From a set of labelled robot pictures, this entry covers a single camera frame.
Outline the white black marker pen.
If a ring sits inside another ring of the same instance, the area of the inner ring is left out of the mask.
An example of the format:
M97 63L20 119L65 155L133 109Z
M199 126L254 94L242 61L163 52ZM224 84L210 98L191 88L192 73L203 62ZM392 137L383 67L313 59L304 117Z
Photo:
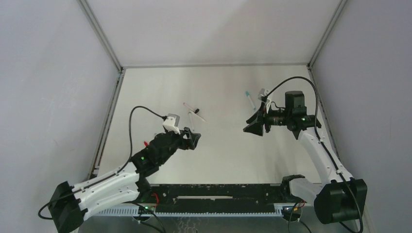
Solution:
M192 113L198 117L202 122L207 122L203 117L201 117L200 115L198 115L196 112L192 111Z

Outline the white teal marker pen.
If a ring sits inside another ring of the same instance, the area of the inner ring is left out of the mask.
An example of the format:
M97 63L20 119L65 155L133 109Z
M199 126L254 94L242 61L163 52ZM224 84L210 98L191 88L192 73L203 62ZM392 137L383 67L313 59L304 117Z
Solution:
M251 108L252 108L252 110L253 111L256 111L256 106L255 106L255 104L254 104L254 102L253 102L253 100L252 100L252 98L251 98L251 96L250 96L250 93L248 92L248 91L245 91L245 95L246 95L246 97L247 97L247 99L248 99L248 101L249 101L249 103L250 103L250 105L251 105Z

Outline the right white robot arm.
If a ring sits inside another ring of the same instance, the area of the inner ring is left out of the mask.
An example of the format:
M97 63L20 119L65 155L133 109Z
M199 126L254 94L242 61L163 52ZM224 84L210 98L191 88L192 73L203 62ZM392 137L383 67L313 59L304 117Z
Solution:
M263 136L272 126L285 126L309 154L319 174L321 183L311 183L303 175L283 177L281 188L285 198L303 200L314 207L323 224L361 220L367 195L367 185L355 179L340 162L337 155L329 151L321 123L314 115L307 114L305 96L302 91L285 93L285 107L271 108L269 90L259 92L260 107L246 121L245 133Z

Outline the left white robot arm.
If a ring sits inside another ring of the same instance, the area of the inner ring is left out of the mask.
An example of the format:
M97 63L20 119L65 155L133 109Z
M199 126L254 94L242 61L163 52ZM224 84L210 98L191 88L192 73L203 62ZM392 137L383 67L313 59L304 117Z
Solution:
M94 179L70 185L60 183L47 209L59 233L70 233L93 215L115 205L146 200L151 195L147 177L165 164L177 150L194 150L201 134L185 127L179 134L157 134L126 165Z

